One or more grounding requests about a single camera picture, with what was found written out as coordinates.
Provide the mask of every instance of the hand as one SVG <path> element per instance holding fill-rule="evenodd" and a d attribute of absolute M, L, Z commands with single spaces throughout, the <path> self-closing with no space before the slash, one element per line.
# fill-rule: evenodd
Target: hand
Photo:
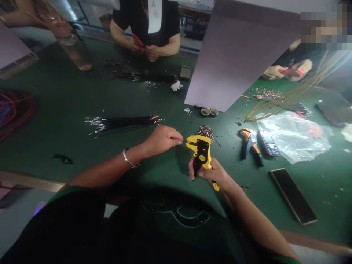
<path fill-rule="evenodd" d="M 191 158 L 188 164 L 188 173 L 190 175 L 191 181 L 194 181 L 195 179 L 193 163 L 194 157 Z M 198 176 L 208 179 L 210 184 L 212 184 L 212 180 L 216 181 L 220 189 L 224 189 L 229 182 L 233 182 L 231 177 L 227 174 L 227 172 L 215 158 L 212 158 L 210 164 L 213 169 L 205 169 L 203 166 L 201 166 L 200 170 L 198 171 Z"/>
<path fill-rule="evenodd" d="M 151 157 L 182 143 L 183 137 L 180 132 L 174 128 L 159 125 L 147 140 L 142 143 L 142 146 L 145 156 Z"/>
<path fill-rule="evenodd" d="M 288 67 L 282 67 L 280 65 L 270 66 L 263 74 L 262 77 L 267 80 L 277 80 L 285 77 L 285 75 L 279 73 L 279 70 L 287 70 Z"/>
<path fill-rule="evenodd" d="M 303 60 L 299 63 L 296 63 L 296 64 L 292 65 L 291 68 L 302 70 L 303 75 L 301 77 L 288 76 L 287 79 L 289 81 L 299 81 L 303 77 L 306 76 L 307 72 L 309 72 L 312 69 L 312 67 L 313 67 L 313 62 L 310 59 L 306 59 L 306 60 Z"/>
<path fill-rule="evenodd" d="M 142 55 L 144 53 L 144 50 L 142 48 L 139 48 L 133 39 L 131 39 L 131 43 L 128 46 L 128 49 L 132 51 L 133 54 L 135 55 Z"/>
<path fill-rule="evenodd" d="M 150 62 L 156 62 L 157 58 L 159 57 L 159 47 L 151 45 L 145 46 L 144 52 L 147 55 L 147 58 Z"/>

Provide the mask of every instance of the mobile phone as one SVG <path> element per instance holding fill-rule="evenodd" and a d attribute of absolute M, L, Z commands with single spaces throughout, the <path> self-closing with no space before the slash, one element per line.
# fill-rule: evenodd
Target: mobile phone
<path fill-rule="evenodd" d="M 259 135 L 261 137 L 262 145 L 268 155 L 275 157 L 281 156 L 280 151 L 275 144 L 270 132 L 260 131 Z"/>
<path fill-rule="evenodd" d="M 269 171 L 269 174 L 277 184 L 282 196 L 293 213 L 293 216 L 298 222 L 302 225 L 307 225 L 318 221 L 301 191 L 285 169 L 271 170 Z"/>
<path fill-rule="evenodd" d="M 341 118 L 329 107 L 323 104 L 316 104 L 315 107 L 320 111 L 324 118 L 335 127 L 344 127 L 345 123 Z"/>

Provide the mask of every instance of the green sleeve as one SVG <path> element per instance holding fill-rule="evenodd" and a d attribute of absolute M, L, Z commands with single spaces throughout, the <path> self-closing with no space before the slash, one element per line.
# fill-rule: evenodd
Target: green sleeve
<path fill-rule="evenodd" d="M 87 191 L 87 188 L 81 187 L 81 186 L 67 186 L 65 189 L 62 191 L 57 192 L 47 203 L 50 204 L 52 201 L 60 198 L 61 196 L 64 196 L 69 193 L 74 193 L 76 191 Z"/>
<path fill-rule="evenodd" d="M 285 264 L 302 264 L 299 260 L 284 256 L 273 256 L 273 259 Z"/>

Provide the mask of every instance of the roll of tape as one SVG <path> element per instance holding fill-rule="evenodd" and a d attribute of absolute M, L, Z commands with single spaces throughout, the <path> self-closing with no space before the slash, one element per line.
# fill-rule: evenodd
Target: roll of tape
<path fill-rule="evenodd" d="M 202 108 L 201 109 L 201 114 L 202 114 L 202 116 L 207 117 L 207 116 L 210 115 L 210 110 L 207 109 L 207 108 Z"/>
<path fill-rule="evenodd" d="M 210 114 L 211 114 L 212 116 L 217 116 L 217 115 L 219 114 L 219 111 L 216 110 L 216 109 L 211 109 L 211 110 L 210 110 Z"/>

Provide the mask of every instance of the silver bracelet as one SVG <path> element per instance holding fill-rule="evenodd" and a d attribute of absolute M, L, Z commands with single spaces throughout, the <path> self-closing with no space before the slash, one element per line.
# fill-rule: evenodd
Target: silver bracelet
<path fill-rule="evenodd" d="M 139 164 L 137 164 L 137 165 L 135 166 L 135 165 L 132 164 L 132 162 L 130 162 L 130 161 L 128 160 L 128 158 L 127 158 L 127 156 L 126 156 L 126 151 L 127 151 L 127 150 L 128 150 L 128 148 L 125 148 L 125 149 L 123 150 L 123 152 L 122 152 L 122 155 L 124 155 L 125 161 L 127 161 L 127 162 L 132 166 L 132 168 L 138 167 Z"/>

